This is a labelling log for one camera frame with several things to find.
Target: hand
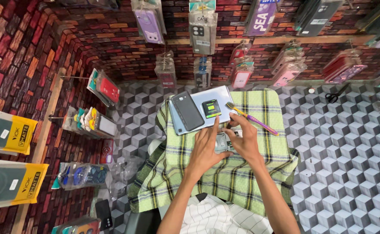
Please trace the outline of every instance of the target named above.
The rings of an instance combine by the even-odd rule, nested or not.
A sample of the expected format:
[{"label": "hand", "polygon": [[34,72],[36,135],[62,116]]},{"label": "hand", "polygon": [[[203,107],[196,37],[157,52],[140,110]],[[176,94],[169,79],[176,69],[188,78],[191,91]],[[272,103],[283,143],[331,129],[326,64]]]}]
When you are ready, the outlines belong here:
[{"label": "hand", "polygon": [[259,153],[257,139],[257,129],[249,121],[234,113],[229,116],[234,120],[232,127],[241,125],[243,137],[237,137],[230,129],[222,129],[230,138],[232,146],[248,163],[264,163],[264,158]]},{"label": "hand", "polygon": [[185,174],[198,181],[202,175],[225,157],[233,155],[232,152],[216,154],[216,135],[219,129],[219,116],[216,116],[213,127],[206,127],[195,135],[194,148],[190,154],[190,162],[185,169]]}]

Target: black smartphone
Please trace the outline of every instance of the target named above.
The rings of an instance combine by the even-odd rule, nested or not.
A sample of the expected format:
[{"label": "black smartphone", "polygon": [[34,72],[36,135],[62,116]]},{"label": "black smartphone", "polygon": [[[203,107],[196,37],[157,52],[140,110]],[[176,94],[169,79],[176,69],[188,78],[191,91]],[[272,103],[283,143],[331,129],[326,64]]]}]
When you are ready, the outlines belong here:
[{"label": "black smartphone", "polygon": [[113,227],[111,209],[109,208],[109,201],[105,199],[95,204],[96,216],[101,219],[101,231]]},{"label": "black smartphone", "polygon": [[173,96],[171,101],[187,131],[192,131],[204,124],[200,111],[187,91]]}]

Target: wooden display strip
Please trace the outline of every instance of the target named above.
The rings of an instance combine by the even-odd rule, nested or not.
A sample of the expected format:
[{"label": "wooden display strip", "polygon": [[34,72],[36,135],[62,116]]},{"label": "wooden display strip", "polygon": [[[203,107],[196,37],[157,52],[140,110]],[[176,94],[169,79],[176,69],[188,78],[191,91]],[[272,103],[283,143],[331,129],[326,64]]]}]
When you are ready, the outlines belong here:
[{"label": "wooden display strip", "polygon": [[[33,159],[31,163],[42,163],[44,148],[47,142],[47,136],[49,134],[50,126],[52,122],[48,119],[49,115],[54,114],[56,105],[58,103],[60,90],[62,89],[63,79],[62,75],[66,74],[66,69],[60,68],[59,73],[55,80],[55,85],[52,90],[52,95],[50,97],[49,105],[47,106],[46,114],[44,115],[44,121],[41,125],[40,135],[37,140],[37,145],[34,150]],[[13,229],[11,234],[20,234],[23,232],[24,222],[26,221],[28,206],[30,204],[21,204],[18,205],[18,210],[16,214],[16,219],[14,221]]]},{"label": "wooden display strip", "polygon": [[[335,36],[317,36],[317,37],[295,37],[295,36],[280,36],[280,37],[255,37],[252,44],[285,44],[293,39],[301,43],[346,43],[352,40],[353,45],[364,45],[371,40],[374,35],[335,35]],[[252,41],[249,38],[221,38],[216,39],[216,44],[239,44],[242,40]],[[166,40],[167,45],[189,45],[190,39],[170,39]]]},{"label": "wooden display strip", "polygon": [[352,41],[353,45],[364,45],[366,42],[371,40],[375,35],[340,35],[340,36],[317,36],[317,37],[293,37],[293,36],[282,36],[282,37],[256,37],[253,45],[260,44],[285,44],[291,40],[297,40],[301,43],[346,43],[349,40]]}]

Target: scissors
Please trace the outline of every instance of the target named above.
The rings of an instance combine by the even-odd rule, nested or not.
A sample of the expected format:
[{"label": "scissors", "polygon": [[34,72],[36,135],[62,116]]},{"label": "scissors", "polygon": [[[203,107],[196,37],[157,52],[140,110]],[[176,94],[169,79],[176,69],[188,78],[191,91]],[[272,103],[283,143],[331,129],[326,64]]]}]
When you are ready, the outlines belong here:
[{"label": "scissors", "polygon": [[346,88],[350,85],[350,83],[346,84],[343,86],[342,89],[338,93],[328,93],[325,95],[325,98],[328,100],[329,103],[335,103],[338,99],[339,96],[346,90]]}]

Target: yellow packaging label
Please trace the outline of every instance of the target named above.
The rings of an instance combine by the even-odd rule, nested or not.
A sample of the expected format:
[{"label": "yellow packaging label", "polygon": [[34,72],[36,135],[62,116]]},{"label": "yellow packaging label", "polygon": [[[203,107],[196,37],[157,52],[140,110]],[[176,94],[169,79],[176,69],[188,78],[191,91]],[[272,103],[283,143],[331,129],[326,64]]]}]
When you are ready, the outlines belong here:
[{"label": "yellow packaging label", "polygon": [[89,120],[89,127],[92,130],[95,130],[95,122],[96,122],[96,113],[97,112],[98,111],[95,108],[93,108],[92,111],[91,111],[92,119]]},{"label": "yellow packaging label", "polygon": [[37,195],[48,167],[48,164],[26,164],[26,174],[11,205],[37,203]]},{"label": "yellow packaging label", "polygon": [[12,121],[7,144],[3,150],[26,155],[30,154],[30,142],[37,121],[15,115],[12,117]]}]

